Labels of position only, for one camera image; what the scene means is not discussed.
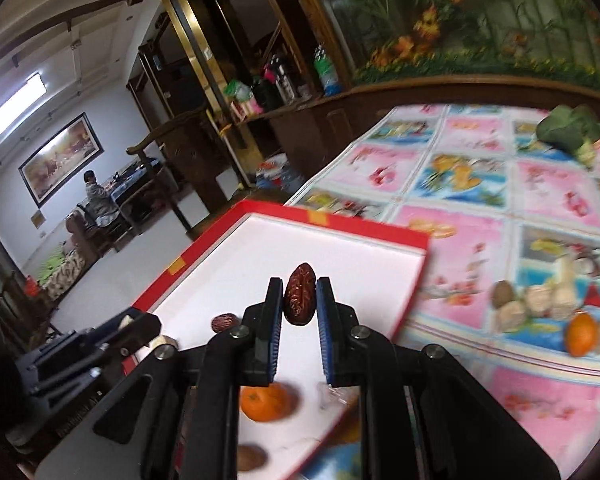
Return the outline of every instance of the yellow tape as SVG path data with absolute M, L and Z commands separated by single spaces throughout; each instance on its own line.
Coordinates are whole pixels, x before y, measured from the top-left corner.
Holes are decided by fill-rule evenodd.
M 178 256 L 175 261 L 167 268 L 167 272 L 173 276 L 175 275 L 179 270 L 184 269 L 184 267 L 187 264 L 184 262 L 184 260 L 182 259 L 182 256 Z
M 307 211 L 306 216 L 308 221 L 312 224 L 322 225 L 325 227 L 329 225 L 327 213 L 323 213 L 322 211 Z

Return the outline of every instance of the green cushion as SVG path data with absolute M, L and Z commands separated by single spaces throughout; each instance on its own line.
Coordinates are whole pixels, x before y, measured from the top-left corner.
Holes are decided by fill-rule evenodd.
M 62 252 L 62 244 L 59 244 L 40 265 L 38 269 L 38 282 L 45 283 L 56 272 L 56 269 L 62 265 L 62 262 L 64 262 L 64 253 Z

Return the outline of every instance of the tangerine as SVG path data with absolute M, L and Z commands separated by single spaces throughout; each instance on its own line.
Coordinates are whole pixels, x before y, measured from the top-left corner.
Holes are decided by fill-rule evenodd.
M 267 387 L 244 386 L 240 391 L 240 408 L 255 422 L 272 422 L 287 416 L 291 401 L 288 391 L 279 383 Z
M 564 331 L 564 347 L 571 356 L 583 357 L 598 344 L 599 332 L 596 320 L 586 312 L 580 312 Z

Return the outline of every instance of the framed painting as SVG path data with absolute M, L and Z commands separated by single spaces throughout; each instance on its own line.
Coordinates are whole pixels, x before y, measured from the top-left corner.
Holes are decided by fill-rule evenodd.
M 87 115 L 81 114 L 31 155 L 19 170 L 40 206 L 102 152 Z

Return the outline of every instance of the plastic bottle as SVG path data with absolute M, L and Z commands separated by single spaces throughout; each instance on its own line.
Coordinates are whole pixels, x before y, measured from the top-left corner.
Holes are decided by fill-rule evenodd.
M 336 95 L 342 92 L 336 69 L 324 51 L 324 47 L 321 45 L 315 49 L 314 66 L 320 77 L 320 83 L 322 83 L 325 96 Z

